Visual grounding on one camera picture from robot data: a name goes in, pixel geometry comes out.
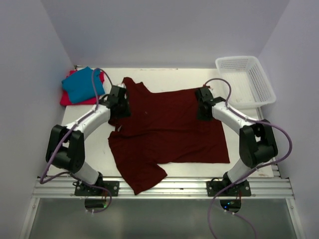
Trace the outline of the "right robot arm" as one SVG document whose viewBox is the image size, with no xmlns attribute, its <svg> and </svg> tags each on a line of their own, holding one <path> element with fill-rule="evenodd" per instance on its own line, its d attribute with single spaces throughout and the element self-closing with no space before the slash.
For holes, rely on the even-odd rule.
<svg viewBox="0 0 319 239">
<path fill-rule="evenodd" d="M 223 192 L 234 195 L 247 173 L 277 156 L 278 148 L 272 127 L 267 120 L 257 121 L 231 108 L 224 98 L 215 98 L 208 87 L 197 89 L 195 97 L 198 119 L 218 120 L 239 135 L 240 158 L 222 179 Z"/>
</svg>

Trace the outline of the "dark red t-shirt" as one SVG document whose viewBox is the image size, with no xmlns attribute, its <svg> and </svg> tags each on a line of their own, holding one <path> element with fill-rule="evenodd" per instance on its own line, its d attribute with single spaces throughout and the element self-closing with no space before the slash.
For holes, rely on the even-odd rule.
<svg viewBox="0 0 319 239">
<path fill-rule="evenodd" d="M 153 93 L 143 83 L 123 79 L 131 115 L 111 119 L 108 142 L 116 167 L 135 195 L 167 174 L 167 163 L 230 162 L 222 123 L 197 118 L 195 89 Z"/>
</svg>

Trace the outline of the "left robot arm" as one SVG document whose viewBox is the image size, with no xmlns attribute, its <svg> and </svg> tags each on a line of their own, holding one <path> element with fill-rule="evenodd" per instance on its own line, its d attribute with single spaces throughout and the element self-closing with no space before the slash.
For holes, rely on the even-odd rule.
<svg viewBox="0 0 319 239">
<path fill-rule="evenodd" d="M 111 119 L 131 115 L 128 90 L 124 83 L 111 87 L 110 93 L 99 99 L 90 111 L 67 125 L 55 125 L 50 133 L 45 160 L 47 167 L 41 182 L 51 165 L 70 173 L 86 183 L 86 190 L 96 196 L 102 193 L 102 174 L 85 162 L 85 140 L 102 124 Z"/>
</svg>

